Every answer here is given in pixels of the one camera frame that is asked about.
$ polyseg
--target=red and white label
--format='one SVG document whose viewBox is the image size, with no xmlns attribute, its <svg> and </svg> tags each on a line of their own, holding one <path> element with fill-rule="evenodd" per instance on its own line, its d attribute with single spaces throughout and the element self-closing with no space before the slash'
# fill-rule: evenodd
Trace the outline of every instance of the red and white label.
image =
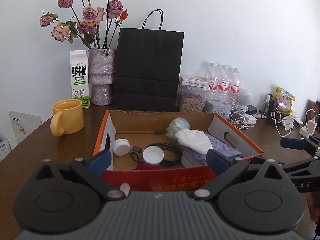
<svg viewBox="0 0 320 240">
<path fill-rule="evenodd" d="M 239 90 L 240 90 L 240 84 L 233 84 L 230 88 L 231 92 L 232 93 L 239 93 Z"/>
<path fill-rule="evenodd" d="M 207 82 L 209 83 L 209 89 L 210 90 L 217 90 L 218 87 L 218 80 L 212 80 L 212 79 L 207 79 Z"/>
<path fill-rule="evenodd" d="M 229 81 L 220 81 L 218 85 L 218 90 L 227 92 L 229 90 Z"/>
</svg>

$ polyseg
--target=mug handle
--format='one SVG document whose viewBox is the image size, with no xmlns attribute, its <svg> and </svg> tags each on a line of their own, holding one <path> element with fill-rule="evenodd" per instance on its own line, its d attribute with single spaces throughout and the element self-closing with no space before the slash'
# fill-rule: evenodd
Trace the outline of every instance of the mug handle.
<svg viewBox="0 0 320 240">
<path fill-rule="evenodd" d="M 64 129 L 62 127 L 59 128 L 59 120 L 62 116 L 62 112 L 57 112 L 51 119 L 50 129 L 54 136 L 61 136 L 64 134 Z"/>
</svg>

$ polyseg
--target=white speaker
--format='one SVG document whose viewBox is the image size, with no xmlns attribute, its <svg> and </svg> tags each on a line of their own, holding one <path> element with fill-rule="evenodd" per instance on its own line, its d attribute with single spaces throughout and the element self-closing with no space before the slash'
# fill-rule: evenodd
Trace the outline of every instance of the white speaker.
<svg viewBox="0 0 320 240">
<path fill-rule="evenodd" d="M 239 97 L 237 98 L 237 102 L 239 103 L 239 106 L 237 111 L 245 113 L 248 111 L 247 105 L 251 103 L 252 94 L 247 89 L 240 89 L 238 95 Z"/>
</svg>

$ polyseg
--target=mug rim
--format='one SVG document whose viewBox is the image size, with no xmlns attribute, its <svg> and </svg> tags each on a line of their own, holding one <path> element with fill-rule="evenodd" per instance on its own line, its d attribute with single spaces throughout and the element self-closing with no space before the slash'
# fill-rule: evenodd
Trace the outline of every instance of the mug rim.
<svg viewBox="0 0 320 240">
<path fill-rule="evenodd" d="M 78 106 L 75 106 L 75 107 L 73 107 L 73 108 L 68 108 L 68 109 L 57 109 L 57 108 L 55 108 L 55 106 L 56 106 L 57 104 L 59 104 L 59 103 L 61 103 L 61 102 L 67 102 L 67 101 L 78 101 L 79 105 L 78 105 Z M 79 100 L 79 99 L 73 98 L 73 99 L 64 99 L 64 100 L 55 102 L 55 103 L 52 105 L 52 108 L 53 108 L 54 110 L 57 110 L 57 111 L 66 111 L 66 110 L 75 109 L 75 108 L 77 108 L 77 107 L 79 107 L 79 106 L 82 106 L 82 101 Z"/>
</svg>

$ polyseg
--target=yellow mug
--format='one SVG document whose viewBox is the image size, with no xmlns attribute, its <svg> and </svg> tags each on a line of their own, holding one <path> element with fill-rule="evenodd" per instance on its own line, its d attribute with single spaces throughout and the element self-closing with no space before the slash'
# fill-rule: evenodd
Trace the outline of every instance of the yellow mug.
<svg viewBox="0 0 320 240">
<path fill-rule="evenodd" d="M 78 99 L 66 99 L 52 106 L 53 117 L 50 129 L 54 136 L 79 132 L 84 127 L 82 102 Z"/>
</svg>

